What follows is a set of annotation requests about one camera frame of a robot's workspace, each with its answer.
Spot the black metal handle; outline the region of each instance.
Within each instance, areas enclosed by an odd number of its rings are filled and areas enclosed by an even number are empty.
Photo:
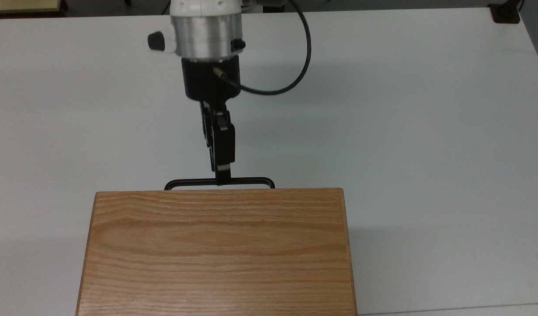
[[[246,178],[231,178],[228,184],[265,184],[269,188],[275,188],[275,182],[264,176],[250,176]],[[181,179],[169,181],[164,190],[172,190],[175,187],[189,187],[189,186],[216,186],[217,182],[215,178],[207,179]]]

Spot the white tabletop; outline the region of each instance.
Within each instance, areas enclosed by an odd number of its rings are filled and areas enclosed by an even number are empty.
[[[400,314],[382,314],[382,316],[400,316]],[[538,316],[538,305],[404,312],[402,316]]]
[[[538,58],[487,8],[317,12],[228,107],[234,176],[342,187],[359,314],[538,302]],[[74,314],[94,193],[211,177],[168,17],[0,20],[0,315]],[[301,68],[244,16],[244,84]]]

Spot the black knob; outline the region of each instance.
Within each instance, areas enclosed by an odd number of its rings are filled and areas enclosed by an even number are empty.
[[[243,50],[245,48],[245,42],[241,38],[236,38],[230,42],[230,48],[233,52],[236,50]]]
[[[165,39],[162,32],[154,32],[148,36],[148,47],[151,50],[165,50]]]

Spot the gray floor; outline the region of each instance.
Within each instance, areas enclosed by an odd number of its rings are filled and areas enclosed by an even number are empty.
[[[119,16],[161,14],[168,0],[67,0],[67,16]],[[502,0],[297,0],[305,11],[390,10],[415,8],[485,7]],[[520,12],[538,52],[538,0],[525,0]]]

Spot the wooden lid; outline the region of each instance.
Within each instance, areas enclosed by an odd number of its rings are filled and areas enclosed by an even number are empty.
[[[98,192],[78,316],[353,316],[343,190]]]

